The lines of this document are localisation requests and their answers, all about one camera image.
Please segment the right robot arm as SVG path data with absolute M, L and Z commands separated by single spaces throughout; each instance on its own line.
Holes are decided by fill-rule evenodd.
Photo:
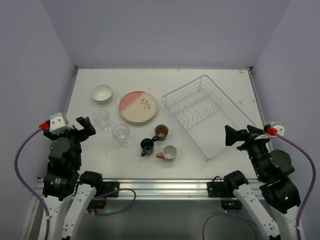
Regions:
M 224 176 L 223 187 L 237 197 L 252 217 L 262 237 L 266 240 L 304 240 L 305 233 L 298 218 L 302 203 L 298 188 L 289 175 L 295 171 L 290 155 L 282 150 L 268 151 L 266 144 L 271 138 L 285 135 L 285 128 L 279 124 L 265 125 L 263 129 L 248 125 L 236 130 L 229 125 L 225 129 L 225 144 L 246 151 L 254 169 L 263 198 L 274 216 L 258 202 L 249 181 L 236 170 Z

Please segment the pink mug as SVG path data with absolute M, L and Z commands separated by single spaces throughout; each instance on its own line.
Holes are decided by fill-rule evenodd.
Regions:
M 165 161 L 173 161 L 177 157 L 178 151 L 176 147 L 167 145 L 163 148 L 162 152 L 156 154 L 156 157 Z

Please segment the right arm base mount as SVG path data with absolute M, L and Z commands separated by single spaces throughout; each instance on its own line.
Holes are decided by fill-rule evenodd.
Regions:
M 242 209 L 242 203 L 225 189 L 220 176 L 215 176 L 213 180 L 207 182 L 206 187 L 208 197 L 219 199 L 224 211 L 239 212 Z

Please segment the cream plate orange patch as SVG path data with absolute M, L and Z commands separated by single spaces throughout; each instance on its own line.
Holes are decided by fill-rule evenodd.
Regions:
M 149 93 L 145 91 L 132 91 L 122 97 L 119 102 L 118 110 L 121 117 L 123 112 L 128 111 L 151 111 L 157 113 L 158 105 L 154 97 Z

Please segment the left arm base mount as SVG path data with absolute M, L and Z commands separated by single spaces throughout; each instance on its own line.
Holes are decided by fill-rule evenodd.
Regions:
M 109 198 L 117 198 L 119 196 L 118 192 L 110 194 L 108 196 L 99 197 L 103 194 L 108 194 L 116 191 L 120 188 L 120 183 L 118 181 L 103 181 L 103 187 L 96 193 L 94 199 L 89 203 L 87 210 L 90 212 L 97 213 L 98 210 L 104 209 L 107 205 L 107 200 Z

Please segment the black mug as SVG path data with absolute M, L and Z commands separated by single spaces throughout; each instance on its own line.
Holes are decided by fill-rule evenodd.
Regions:
M 155 136 L 152 138 L 153 142 L 165 141 L 169 134 L 169 128 L 164 124 L 157 125 L 154 129 L 154 134 Z

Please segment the white ceramic bowl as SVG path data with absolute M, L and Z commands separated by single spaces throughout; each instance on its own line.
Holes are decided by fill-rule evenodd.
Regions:
M 97 104 L 107 104 L 113 96 L 113 89 L 107 84 L 101 84 L 92 90 L 90 96 Z

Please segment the clear glass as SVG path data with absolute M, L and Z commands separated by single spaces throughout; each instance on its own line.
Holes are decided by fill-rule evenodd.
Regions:
M 102 130 L 108 130 L 111 127 L 110 114 L 106 109 L 96 110 L 93 113 L 93 120 Z
M 130 141 L 130 129 L 125 124 L 118 124 L 112 129 L 112 136 L 119 145 L 126 146 Z

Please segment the blue mug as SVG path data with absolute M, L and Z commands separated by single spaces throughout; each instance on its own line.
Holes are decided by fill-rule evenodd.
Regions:
M 140 147 L 142 149 L 141 156 L 149 156 L 154 152 L 154 142 L 150 138 L 145 138 L 141 141 Z

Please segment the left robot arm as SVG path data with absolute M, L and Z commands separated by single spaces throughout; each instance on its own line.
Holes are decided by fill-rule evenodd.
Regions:
M 81 143 L 95 135 L 96 130 L 89 117 L 80 116 L 76 121 L 82 129 L 70 125 L 66 116 L 59 112 L 36 131 L 42 131 L 52 141 L 43 178 L 43 195 L 39 196 L 23 179 L 20 180 L 43 206 L 39 240 L 74 240 L 89 203 L 103 189 L 100 173 L 85 171 L 79 174 Z

